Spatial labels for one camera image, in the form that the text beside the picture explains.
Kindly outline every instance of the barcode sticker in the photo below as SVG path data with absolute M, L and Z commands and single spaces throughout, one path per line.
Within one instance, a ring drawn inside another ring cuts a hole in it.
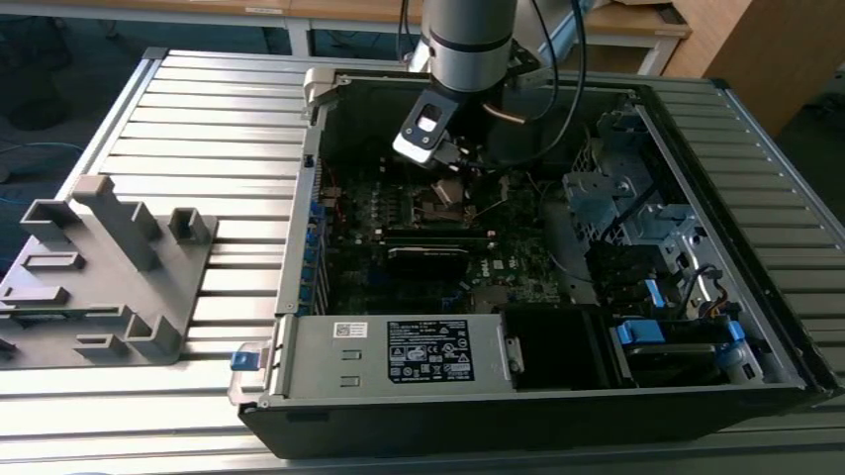
M 367 323 L 365 322 L 335 322 L 333 324 L 335 338 L 365 338 Z
M 244 10 L 246 11 L 246 13 L 258 13 L 262 15 L 281 15 L 283 11 L 280 8 L 253 8 L 253 7 L 246 7 L 244 8 Z

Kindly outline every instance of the circuit board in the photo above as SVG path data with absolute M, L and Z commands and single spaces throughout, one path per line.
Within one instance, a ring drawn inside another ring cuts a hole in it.
M 391 158 L 323 170 L 331 314 L 483 314 L 559 302 L 541 194 L 524 172 L 460 183 Z

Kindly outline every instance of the warning label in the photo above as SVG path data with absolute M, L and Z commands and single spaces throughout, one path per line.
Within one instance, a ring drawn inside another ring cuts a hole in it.
M 465 320 L 387 322 L 387 342 L 393 383 L 475 380 Z

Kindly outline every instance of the blue tab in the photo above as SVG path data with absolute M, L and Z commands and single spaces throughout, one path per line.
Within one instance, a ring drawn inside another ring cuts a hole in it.
M 325 217 L 325 207 L 319 203 L 311 203 L 311 216 L 319 219 Z
M 313 268 L 303 267 L 301 268 L 301 280 L 305 282 L 312 282 L 313 280 Z
M 730 337 L 734 338 L 734 341 L 742 341 L 744 339 L 744 331 L 742 330 L 739 322 L 730 321 L 727 324 L 727 331 L 730 332 Z
M 648 292 L 651 293 L 651 301 L 655 303 L 655 307 L 660 309 L 664 307 L 664 300 L 655 279 L 646 279 L 646 288 L 648 288 Z
M 664 343 L 656 320 L 627 320 L 616 327 L 622 344 Z
M 258 353 L 253 353 L 250 351 L 234 351 L 232 353 L 229 367 L 232 368 L 232 371 L 257 371 L 260 367 L 260 358 L 261 355 Z
M 304 233 L 304 243 L 311 246 L 319 244 L 319 236 L 312 230 L 307 230 L 307 233 Z
M 622 344 L 631 344 L 634 342 L 634 337 L 631 336 L 631 331 L 626 324 L 620 324 L 616 327 L 616 335 L 619 336 L 619 341 L 622 342 Z

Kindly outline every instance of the black cable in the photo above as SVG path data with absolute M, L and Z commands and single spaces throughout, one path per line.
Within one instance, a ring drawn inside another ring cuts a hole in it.
M 584 282 L 587 284 L 592 284 L 594 283 L 590 279 L 584 279 L 583 277 L 578 277 L 575 274 L 570 273 L 566 270 L 566 267 L 563 267 L 560 265 L 560 263 L 556 261 L 556 259 L 553 258 L 553 254 L 551 253 L 551 251 L 548 251 L 548 258 L 551 259 L 551 262 L 553 262 L 553 266 L 559 269 L 559 271 L 563 273 L 563 275 L 566 277 L 570 277 L 570 278 L 572 278 L 575 280 L 579 280 L 580 282 Z
M 401 28 L 405 23 L 404 18 L 405 12 L 408 11 L 408 2 L 409 0 L 401 0 L 401 5 L 399 6 L 399 27 L 396 28 L 396 60 L 400 63 L 405 62 L 405 58 L 401 53 Z
M 604 240 L 607 236 L 610 235 L 610 233 L 612 232 L 612 230 L 615 230 L 616 227 L 622 226 L 622 223 L 628 221 L 628 218 L 631 217 L 631 215 L 636 213 L 636 211 L 643 207 L 643 205 L 646 204 L 646 201 L 648 201 L 648 198 L 651 198 L 651 195 L 654 195 L 656 191 L 658 191 L 658 183 L 652 183 L 651 186 L 646 188 L 646 191 L 643 192 L 643 194 L 636 197 L 636 199 L 634 200 L 634 203 L 631 203 L 631 206 L 628 206 L 628 209 L 624 210 L 622 214 L 616 216 L 616 218 L 614 218 L 614 220 L 610 222 L 610 225 L 607 225 L 607 228 L 604 228 L 604 231 L 602 231 L 602 234 L 598 237 L 599 241 Z
M 707 270 L 715 270 L 715 266 L 712 264 L 700 264 L 700 266 L 694 270 L 686 284 L 683 285 L 683 293 L 680 294 L 680 302 L 676 307 L 676 318 L 682 319 L 683 314 L 686 313 L 686 306 L 688 305 L 688 299 L 691 297 L 691 291 L 695 288 L 695 280 L 700 277 Z
M 413 51 L 413 40 L 411 40 L 411 26 L 408 25 L 408 10 L 411 9 L 411 1 L 405 3 L 405 8 L 403 10 L 403 24 L 405 26 L 405 41 L 408 42 L 408 46 L 411 47 L 411 51 Z
M 551 109 L 553 109 L 553 104 L 556 104 L 556 94 L 559 87 L 559 72 L 556 70 L 556 53 L 553 52 L 553 46 L 551 45 L 551 35 L 548 34 L 548 28 L 544 25 L 543 12 L 540 11 L 540 7 L 537 6 L 537 0 L 531 0 L 531 6 L 533 7 L 533 13 L 537 16 L 537 21 L 540 22 L 540 29 L 543 30 L 543 38 L 544 43 L 548 46 L 548 55 L 551 56 L 551 96 L 548 97 L 548 102 L 544 105 L 544 110 L 533 117 L 521 118 L 516 115 L 509 114 L 508 112 L 496 110 L 495 107 L 487 105 L 484 110 L 492 114 L 493 117 L 503 119 L 509 122 L 515 122 L 519 125 L 525 125 L 532 122 L 537 122 L 548 115 Z
M 571 119 L 575 115 L 575 110 L 580 105 L 580 97 L 583 96 L 583 88 L 586 85 L 586 31 L 583 26 L 583 14 L 580 13 L 580 5 L 578 0 L 568 0 L 571 3 L 571 13 L 575 20 L 575 33 L 578 35 L 578 49 L 580 52 L 580 58 L 578 59 L 578 82 L 575 85 L 575 95 L 571 99 L 571 105 L 568 106 L 568 114 L 566 115 L 566 120 L 563 121 L 563 125 L 559 128 L 559 132 L 556 133 L 556 137 L 551 141 L 548 145 L 545 145 L 536 153 L 533 153 L 527 158 L 521 160 L 499 163 L 496 165 L 487 165 L 485 163 L 469 162 L 467 163 L 469 166 L 475 166 L 477 168 L 495 170 L 495 169 L 505 169 L 516 166 L 527 165 L 533 163 L 537 159 L 543 158 L 544 155 L 556 147 L 559 141 L 563 139 L 566 135 L 566 131 L 568 130 L 568 125 L 571 124 Z

